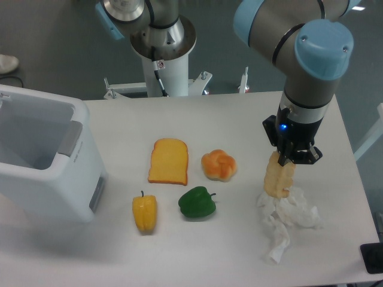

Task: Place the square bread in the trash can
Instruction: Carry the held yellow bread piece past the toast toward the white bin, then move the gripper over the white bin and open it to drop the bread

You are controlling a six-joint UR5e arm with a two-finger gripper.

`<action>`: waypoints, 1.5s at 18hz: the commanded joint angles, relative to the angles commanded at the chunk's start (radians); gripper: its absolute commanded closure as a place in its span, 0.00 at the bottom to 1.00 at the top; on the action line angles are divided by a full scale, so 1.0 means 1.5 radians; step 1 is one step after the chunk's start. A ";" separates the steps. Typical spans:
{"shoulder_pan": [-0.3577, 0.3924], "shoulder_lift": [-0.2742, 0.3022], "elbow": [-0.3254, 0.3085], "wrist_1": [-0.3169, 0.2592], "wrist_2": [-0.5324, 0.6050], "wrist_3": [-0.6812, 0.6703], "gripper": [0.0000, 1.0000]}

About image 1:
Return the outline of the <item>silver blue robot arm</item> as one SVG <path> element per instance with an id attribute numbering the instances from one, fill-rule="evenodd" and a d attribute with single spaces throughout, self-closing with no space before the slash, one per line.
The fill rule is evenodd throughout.
<path id="1" fill-rule="evenodd" d="M 263 122 L 281 166 L 314 164 L 314 137 L 346 72 L 354 46 L 338 19 L 355 1 L 242 1 L 233 19 L 238 38 L 285 74 L 278 112 Z M 99 1 L 96 11 L 115 38 L 141 57 L 150 97 L 189 96 L 192 23 L 178 1 Z"/>

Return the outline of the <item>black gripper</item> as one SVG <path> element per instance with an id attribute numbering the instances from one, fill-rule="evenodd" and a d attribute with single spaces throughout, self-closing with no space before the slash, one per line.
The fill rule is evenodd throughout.
<path id="1" fill-rule="evenodd" d="M 278 164 L 315 164 L 322 152 L 315 146 L 315 135 L 321 120 L 314 123 L 298 123 L 289 118 L 288 108 L 279 109 L 262 122 L 270 144 L 279 152 Z"/>

